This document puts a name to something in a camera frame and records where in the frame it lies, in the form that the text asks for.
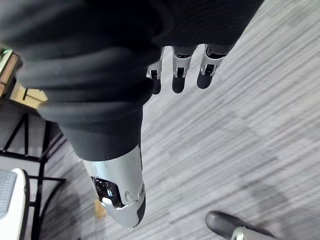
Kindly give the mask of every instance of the silver prosthetic arm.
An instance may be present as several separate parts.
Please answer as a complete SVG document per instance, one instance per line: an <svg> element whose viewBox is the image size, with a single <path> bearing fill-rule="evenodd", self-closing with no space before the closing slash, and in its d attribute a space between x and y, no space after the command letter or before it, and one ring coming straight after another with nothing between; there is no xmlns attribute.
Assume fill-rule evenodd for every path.
<svg viewBox="0 0 320 240"><path fill-rule="evenodd" d="M108 214L125 227L137 226L146 208L140 147L115 159L83 162Z"/></svg>

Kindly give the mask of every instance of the floor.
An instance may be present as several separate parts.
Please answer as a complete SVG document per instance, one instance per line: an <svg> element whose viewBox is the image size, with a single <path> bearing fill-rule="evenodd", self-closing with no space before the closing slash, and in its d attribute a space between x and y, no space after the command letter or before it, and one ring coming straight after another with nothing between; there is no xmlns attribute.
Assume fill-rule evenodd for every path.
<svg viewBox="0 0 320 240"><path fill-rule="evenodd" d="M47 212L42 240L221 240L210 210L236 214L290 240L320 235L320 4L266 0L214 76L173 93L172 51L162 92L145 105L142 126L146 212L137 228L95 218L94 192L66 143L46 175L66 186ZM44 197L53 185L46 183Z"/></svg>

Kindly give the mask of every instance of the robotic finger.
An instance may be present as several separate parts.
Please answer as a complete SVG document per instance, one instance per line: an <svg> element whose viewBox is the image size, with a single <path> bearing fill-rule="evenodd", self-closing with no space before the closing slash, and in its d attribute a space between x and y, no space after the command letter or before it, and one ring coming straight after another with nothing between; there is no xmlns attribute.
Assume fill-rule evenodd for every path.
<svg viewBox="0 0 320 240"><path fill-rule="evenodd" d="M161 71L162 71L162 58L164 55L165 47L161 48L161 57L155 63L149 65L146 72L146 77L152 79L154 82L153 94L157 95L161 91Z"/></svg>
<svg viewBox="0 0 320 240"><path fill-rule="evenodd" d="M136 227L146 209L140 147L115 159L83 162L108 214L124 227Z"/></svg>
<svg viewBox="0 0 320 240"><path fill-rule="evenodd" d="M173 46L172 59L172 89L176 94L181 93L185 88L187 72L190 68L191 58L197 46L178 47Z"/></svg>
<svg viewBox="0 0 320 240"><path fill-rule="evenodd" d="M196 82L200 89L209 87L217 68L220 67L220 64L227 54L228 53L215 53L214 48L210 44L205 45L200 72Z"/></svg>

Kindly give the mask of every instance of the black sleeve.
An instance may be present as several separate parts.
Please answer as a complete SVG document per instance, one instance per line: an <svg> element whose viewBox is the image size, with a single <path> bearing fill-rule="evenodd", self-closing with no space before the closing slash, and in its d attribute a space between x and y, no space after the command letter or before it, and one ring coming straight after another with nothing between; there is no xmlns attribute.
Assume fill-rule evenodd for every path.
<svg viewBox="0 0 320 240"><path fill-rule="evenodd" d="M151 39L160 27L147 1L0 0L0 42L21 56L18 81L44 90L39 113L89 161L140 143L153 88L146 71L161 54Z"/></svg>

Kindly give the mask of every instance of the black metal frame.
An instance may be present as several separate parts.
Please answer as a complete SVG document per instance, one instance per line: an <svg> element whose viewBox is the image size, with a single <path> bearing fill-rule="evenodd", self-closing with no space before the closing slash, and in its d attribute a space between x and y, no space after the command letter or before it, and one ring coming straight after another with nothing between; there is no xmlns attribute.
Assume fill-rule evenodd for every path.
<svg viewBox="0 0 320 240"><path fill-rule="evenodd" d="M14 138L16 137L18 131L21 129L23 124L24 124L24 154L8 151L11 143L13 142ZM56 192L58 191L58 189L63 185L63 183L66 182L65 178L55 178L55 177L44 176L45 165L48 162L49 158L66 142L66 139L62 140L64 136L62 132L58 133L54 137L54 139L50 142L51 125L52 123L50 121L45 122L42 153L40 157L29 155L29 114L28 113L24 113L22 115L21 119L19 120L18 124L13 130L11 136L6 142L4 148L0 150L0 156L7 157L7 158L20 159L25 161L31 161L31 162L36 162L40 164L38 176L29 175L30 179L37 180L37 191L36 191L35 201L30 202L30 205L29 205L29 207L34 207L32 230L31 230L32 240L39 239L42 223L43 223L47 208L51 200L55 196ZM58 182L58 184L54 187L53 191L50 193L48 199L44 204L43 210L41 212L43 181L56 181Z"/></svg>

